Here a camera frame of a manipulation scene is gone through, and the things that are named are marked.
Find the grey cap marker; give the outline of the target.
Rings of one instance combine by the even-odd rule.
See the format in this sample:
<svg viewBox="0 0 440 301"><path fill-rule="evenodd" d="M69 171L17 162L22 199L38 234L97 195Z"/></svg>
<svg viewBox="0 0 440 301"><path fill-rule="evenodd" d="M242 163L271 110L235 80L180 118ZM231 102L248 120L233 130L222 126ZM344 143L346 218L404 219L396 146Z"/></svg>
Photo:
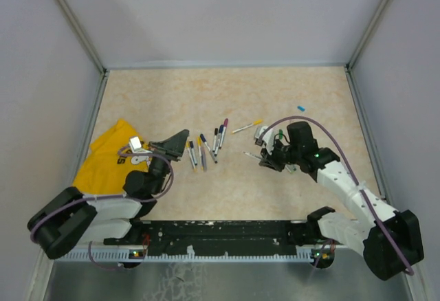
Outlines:
<svg viewBox="0 0 440 301"><path fill-rule="evenodd" d="M247 152L247 151L243 151L243 154L247 155L248 157L257 159L257 160L262 160L262 157L260 155L255 155L255 154Z"/></svg>

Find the yellow cap white marker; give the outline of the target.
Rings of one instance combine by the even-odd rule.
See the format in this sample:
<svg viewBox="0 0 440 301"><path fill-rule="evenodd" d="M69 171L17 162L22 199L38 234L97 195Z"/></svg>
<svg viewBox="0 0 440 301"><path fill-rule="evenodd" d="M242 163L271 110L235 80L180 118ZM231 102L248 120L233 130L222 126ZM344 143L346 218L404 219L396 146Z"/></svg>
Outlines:
<svg viewBox="0 0 440 301"><path fill-rule="evenodd" d="M231 134L236 134L236 133L239 133L239 132L244 131L246 129L252 128L253 126L256 126L256 125L258 125L258 124L260 124L262 122L263 122L263 120L256 120L254 122L246 124L245 126L241 126L241 127L237 128L237 129L233 130L231 132Z"/></svg>

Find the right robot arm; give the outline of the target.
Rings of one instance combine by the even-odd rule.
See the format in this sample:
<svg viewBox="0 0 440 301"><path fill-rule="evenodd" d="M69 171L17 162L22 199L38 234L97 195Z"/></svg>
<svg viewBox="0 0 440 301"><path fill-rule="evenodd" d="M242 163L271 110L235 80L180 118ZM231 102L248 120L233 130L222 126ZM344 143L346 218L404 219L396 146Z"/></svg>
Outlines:
<svg viewBox="0 0 440 301"><path fill-rule="evenodd" d="M400 212L359 182L341 149L333 152L318 145L312 123L301 117L289 124L286 144L273 125L258 127L254 140L261 147L260 166L278 172L290 165L299 167L355 217L348 219L331 208L315 211L307 218L307 235L313 242L331 239L347 246L381 280L399 273L413 275L413 265L424 259L417 216L410 210Z"/></svg>

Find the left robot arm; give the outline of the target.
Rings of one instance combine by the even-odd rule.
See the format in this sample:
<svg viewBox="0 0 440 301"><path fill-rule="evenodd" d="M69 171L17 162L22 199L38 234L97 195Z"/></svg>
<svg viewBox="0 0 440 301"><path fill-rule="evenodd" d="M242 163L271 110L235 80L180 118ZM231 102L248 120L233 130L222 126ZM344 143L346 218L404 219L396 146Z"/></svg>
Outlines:
<svg viewBox="0 0 440 301"><path fill-rule="evenodd" d="M133 170L118 194L85 194L74 186L64 189L27 223L30 239L50 259L58 259L81 244L125 240L138 242L143 227L134 220L147 215L171 189L172 167L186 149L189 130L183 129L166 140L143 147L132 137L118 155L149 158L146 171Z"/></svg>

